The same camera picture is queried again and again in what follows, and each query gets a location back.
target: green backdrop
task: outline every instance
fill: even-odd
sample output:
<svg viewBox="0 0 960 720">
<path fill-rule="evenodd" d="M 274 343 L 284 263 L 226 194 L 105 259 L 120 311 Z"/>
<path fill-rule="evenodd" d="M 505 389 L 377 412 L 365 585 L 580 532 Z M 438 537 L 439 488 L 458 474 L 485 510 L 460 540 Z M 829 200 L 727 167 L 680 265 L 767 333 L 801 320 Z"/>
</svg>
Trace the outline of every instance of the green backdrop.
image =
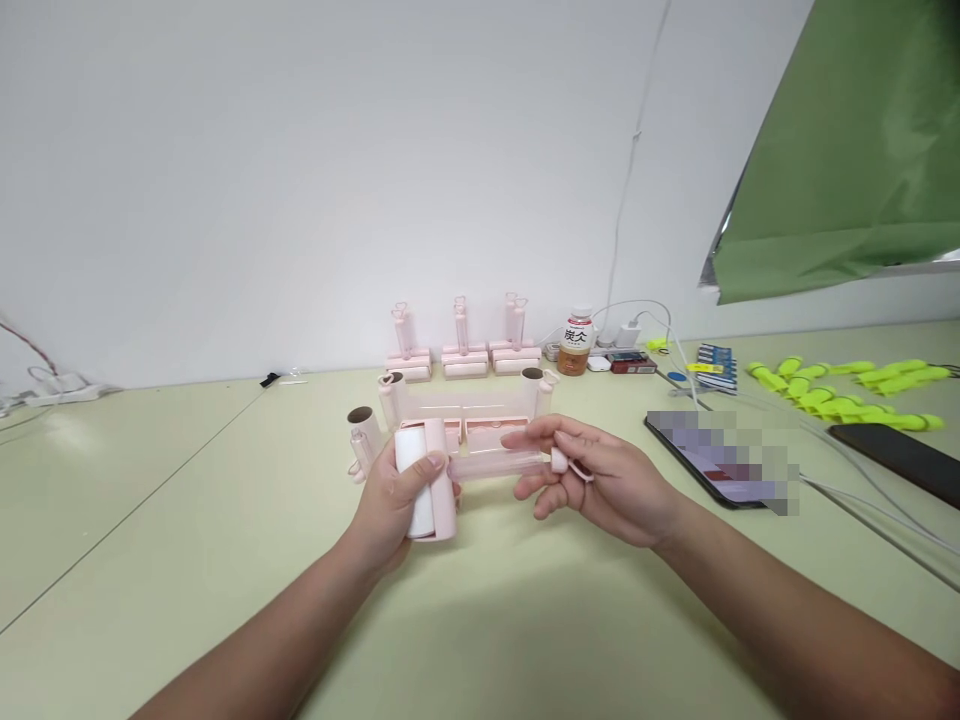
<svg viewBox="0 0 960 720">
<path fill-rule="evenodd" d="M 818 0 L 714 257 L 721 304 L 960 247 L 960 3 Z"/>
</svg>

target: beverage bottle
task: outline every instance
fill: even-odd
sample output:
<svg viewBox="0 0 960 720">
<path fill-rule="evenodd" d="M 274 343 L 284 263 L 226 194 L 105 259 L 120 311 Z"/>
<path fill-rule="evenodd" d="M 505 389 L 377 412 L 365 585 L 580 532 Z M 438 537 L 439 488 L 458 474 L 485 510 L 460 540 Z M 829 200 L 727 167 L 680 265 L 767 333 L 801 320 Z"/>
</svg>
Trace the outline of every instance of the beverage bottle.
<svg viewBox="0 0 960 720">
<path fill-rule="evenodd" d="M 593 347 L 595 328 L 590 315 L 593 308 L 589 305 L 574 305 L 563 328 L 560 338 L 560 356 L 557 358 L 557 370 L 563 375 L 583 375 L 587 369 L 587 359 Z"/>
</svg>

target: power strip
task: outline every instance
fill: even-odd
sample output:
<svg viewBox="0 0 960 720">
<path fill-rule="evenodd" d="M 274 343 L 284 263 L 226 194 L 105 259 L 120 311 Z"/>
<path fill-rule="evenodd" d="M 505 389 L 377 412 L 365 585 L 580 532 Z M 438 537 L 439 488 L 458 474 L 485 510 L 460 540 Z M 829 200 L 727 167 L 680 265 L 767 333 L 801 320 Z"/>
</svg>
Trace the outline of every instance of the power strip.
<svg viewBox="0 0 960 720">
<path fill-rule="evenodd" d="M 44 407 L 46 405 L 66 405 L 72 402 L 90 402 L 113 392 L 120 392 L 121 388 L 113 385 L 87 385 L 80 390 L 58 393 L 56 395 L 37 395 L 26 398 L 30 407 Z"/>
</svg>

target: light green desk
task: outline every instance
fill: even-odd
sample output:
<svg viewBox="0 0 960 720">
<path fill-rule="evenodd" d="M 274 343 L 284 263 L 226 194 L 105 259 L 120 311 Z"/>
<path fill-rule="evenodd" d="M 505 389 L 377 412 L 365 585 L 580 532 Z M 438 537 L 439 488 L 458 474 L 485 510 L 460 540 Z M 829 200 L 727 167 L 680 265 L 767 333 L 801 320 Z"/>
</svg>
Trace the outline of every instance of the light green desk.
<svg viewBox="0 0 960 720">
<path fill-rule="evenodd" d="M 259 392 L 251 380 L 128 391 L 0 431 L 0 631 Z"/>
<path fill-rule="evenodd" d="M 960 321 L 888 325 L 849 330 L 826 330 L 812 333 L 766 335 L 707 341 L 730 347 L 738 360 L 740 389 L 751 396 L 773 402 L 789 413 L 826 429 L 830 423 L 794 409 L 777 394 L 765 390 L 747 375 L 751 362 L 762 362 L 773 369 L 789 355 L 800 355 L 805 364 L 829 362 L 843 364 L 853 360 L 872 360 L 878 366 L 898 360 L 920 358 L 932 363 L 960 364 Z M 699 342 L 687 343 L 688 358 Z M 947 379 L 923 388 L 915 388 L 884 399 L 853 382 L 852 376 L 826 376 L 816 385 L 833 385 L 842 395 L 859 395 L 867 402 L 890 404 L 904 414 L 929 413 L 946 421 L 946 428 L 937 432 L 910 433 L 921 442 L 960 459 L 960 380 Z M 720 393 L 702 396 L 704 403 L 715 410 L 738 410 L 751 413 L 764 406 L 749 400 L 731 398 Z M 801 469 L 814 480 L 834 485 L 863 497 L 885 510 L 897 513 L 884 497 L 859 475 L 836 451 L 807 432 L 798 433 L 793 447 Z M 960 547 L 960 510 L 950 507 L 899 475 L 855 453 L 860 464 L 898 504 L 941 538 Z M 947 582 L 960 587 L 960 557 L 918 537 L 913 532 L 854 500 L 837 498 L 837 502 L 854 512 L 863 522 Z"/>
<path fill-rule="evenodd" d="M 375 376 L 271 388 L 165 483 L 0 635 L 7 714 L 126 717 L 327 550 L 360 494 L 344 474 L 344 417 L 379 413 Z M 715 505 L 642 425 L 648 409 L 688 406 L 668 389 L 588 374 L 564 379 L 554 410 L 637 443 L 682 492 L 960 665 L 960 595 L 819 493 L 797 488 L 791 517 Z M 779 716 L 737 643 L 653 554 L 573 513 L 531 513 L 507 480 L 467 487 L 459 537 L 415 547 L 303 716 Z"/>
</svg>

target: small box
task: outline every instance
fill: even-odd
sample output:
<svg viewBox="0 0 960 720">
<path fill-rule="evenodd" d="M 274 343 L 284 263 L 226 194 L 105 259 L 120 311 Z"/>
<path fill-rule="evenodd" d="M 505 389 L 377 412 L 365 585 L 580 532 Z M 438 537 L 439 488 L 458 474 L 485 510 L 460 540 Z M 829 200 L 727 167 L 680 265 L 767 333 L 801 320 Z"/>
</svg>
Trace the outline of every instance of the small box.
<svg viewBox="0 0 960 720">
<path fill-rule="evenodd" d="M 625 352 L 625 353 L 609 353 L 607 355 L 607 360 L 610 362 L 637 362 L 638 360 L 646 360 L 647 354 L 642 352 Z"/>
<path fill-rule="evenodd" d="M 643 360 L 618 360 L 610 364 L 610 372 L 615 375 L 652 375 L 657 364 L 648 357 Z"/>
</svg>

